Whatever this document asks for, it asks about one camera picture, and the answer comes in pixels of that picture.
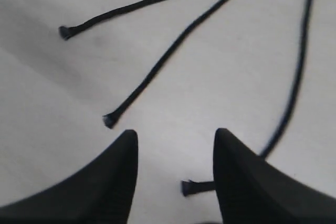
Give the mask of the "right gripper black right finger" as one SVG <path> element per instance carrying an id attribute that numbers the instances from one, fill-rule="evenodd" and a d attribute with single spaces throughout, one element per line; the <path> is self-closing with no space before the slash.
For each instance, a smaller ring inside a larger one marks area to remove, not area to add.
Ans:
<path id="1" fill-rule="evenodd" d="M 335 199 L 268 164 L 227 129 L 213 149 L 215 190 L 224 223 L 335 223 Z"/>

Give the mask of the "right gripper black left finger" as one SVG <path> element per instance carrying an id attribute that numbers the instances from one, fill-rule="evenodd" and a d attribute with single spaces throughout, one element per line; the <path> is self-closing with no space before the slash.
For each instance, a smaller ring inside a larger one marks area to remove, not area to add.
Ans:
<path id="1" fill-rule="evenodd" d="M 127 223 L 138 176 L 138 135 L 125 130 L 62 182 L 1 207 L 1 223 Z"/>

